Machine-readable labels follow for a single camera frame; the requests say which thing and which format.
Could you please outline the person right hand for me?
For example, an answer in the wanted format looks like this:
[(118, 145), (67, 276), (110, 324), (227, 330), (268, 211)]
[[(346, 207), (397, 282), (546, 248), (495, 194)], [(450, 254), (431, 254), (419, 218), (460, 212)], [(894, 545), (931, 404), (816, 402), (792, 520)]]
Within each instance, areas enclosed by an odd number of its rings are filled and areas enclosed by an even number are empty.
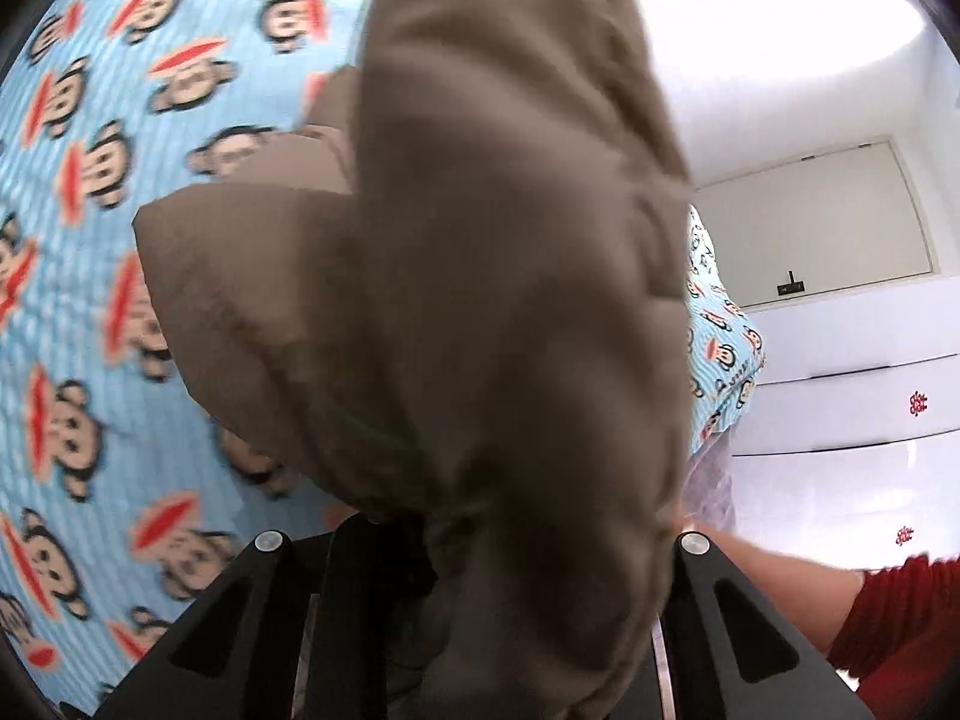
[(754, 582), (775, 608), (822, 655), (835, 643), (866, 580), (864, 571), (838, 569), (802, 557), (771, 553), (730, 533), (680, 517), (677, 533), (703, 533)]

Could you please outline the red sleeve forearm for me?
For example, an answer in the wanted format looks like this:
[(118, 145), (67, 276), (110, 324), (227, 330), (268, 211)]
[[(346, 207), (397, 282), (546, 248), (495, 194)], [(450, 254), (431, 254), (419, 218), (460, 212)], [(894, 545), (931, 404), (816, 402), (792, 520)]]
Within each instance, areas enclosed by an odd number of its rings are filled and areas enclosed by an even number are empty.
[(916, 718), (958, 665), (958, 561), (869, 572), (828, 650), (877, 718)]

